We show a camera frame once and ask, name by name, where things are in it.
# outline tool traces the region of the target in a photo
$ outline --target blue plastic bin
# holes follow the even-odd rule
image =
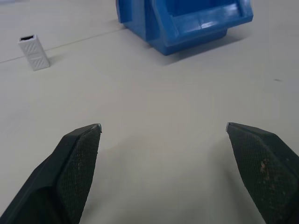
[[[116,0],[119,22],[164,55],[222,38],[250,22],[249,0]]]

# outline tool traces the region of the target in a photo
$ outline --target small white box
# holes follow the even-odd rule
[[[50,67],[50,62],[37,35],[21,37],[19,46],[34,71]]]

